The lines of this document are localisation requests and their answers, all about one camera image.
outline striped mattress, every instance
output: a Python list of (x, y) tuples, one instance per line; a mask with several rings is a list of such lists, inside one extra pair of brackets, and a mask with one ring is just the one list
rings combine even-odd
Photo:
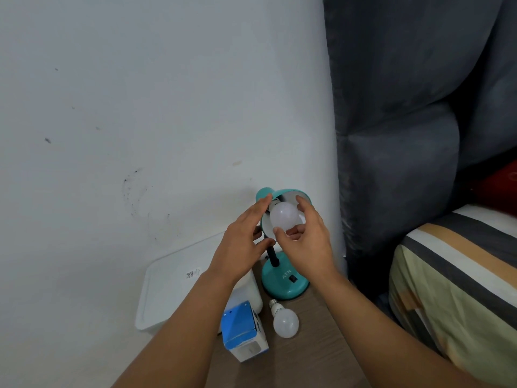
[(428, 347), (517, 387), (517, 218), (466, 205), (413, 230), (395, 250), (389, 301)]

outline light bulb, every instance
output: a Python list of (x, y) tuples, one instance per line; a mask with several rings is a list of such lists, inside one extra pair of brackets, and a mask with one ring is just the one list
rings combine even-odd
[(295, 336), (300, 326), (296, 313), (290, 309), (285, 309), (276, 300), (269, 301), (269, 307), (273, 315), (273, 328), (278, 336), (286, 339)]
[(279, 202), (271, 209), (269, 219), (273, 228), (279, 227), (283, 231), (289, 230), (301, 223), (298, 208), (286, 201)]

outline qr code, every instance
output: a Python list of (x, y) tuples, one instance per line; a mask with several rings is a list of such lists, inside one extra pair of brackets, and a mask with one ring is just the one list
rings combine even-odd
[(192, 271), (187, 272), (186, 279), (191, 279), (199, 276), (201, 274), (201, 268), (193, 269)]

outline wooden tabletop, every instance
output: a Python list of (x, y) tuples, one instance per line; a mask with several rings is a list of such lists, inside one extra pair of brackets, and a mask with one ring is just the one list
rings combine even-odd
[(368, 384), (325, 302), (309, 286), (299, 298), (281, 302), (300, 320), (296, 336), (283, 339), (273, 329), (271, 299), (260, 282), (261, 262), (253, 268), (264, 307), (259, 314), (269, 351), (240, 363), (216, 340), (206, 387), (322, 387), (366, 388)]

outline desk lamp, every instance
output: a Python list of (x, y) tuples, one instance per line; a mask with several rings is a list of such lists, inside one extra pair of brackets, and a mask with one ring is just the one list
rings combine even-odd
[[(304, 215), (297, 208), (296, 196), (311, 199), (307, 194), (297, 189), (262, 188), (255, 196), (258, 201), (268, 193), (273, 195), (273, 201), (261, 219), (264, 237), (275, 238), (273, 228), (279, 227), (284, 231), (304, 222)], [(273, 247), (267, 248), (269, 259), (262, 267), (262, 286), (276, 300), (292, 300), (300, 296), (309, 286), (309, 281), (296, 271), (284, 252), (275, 252)]]

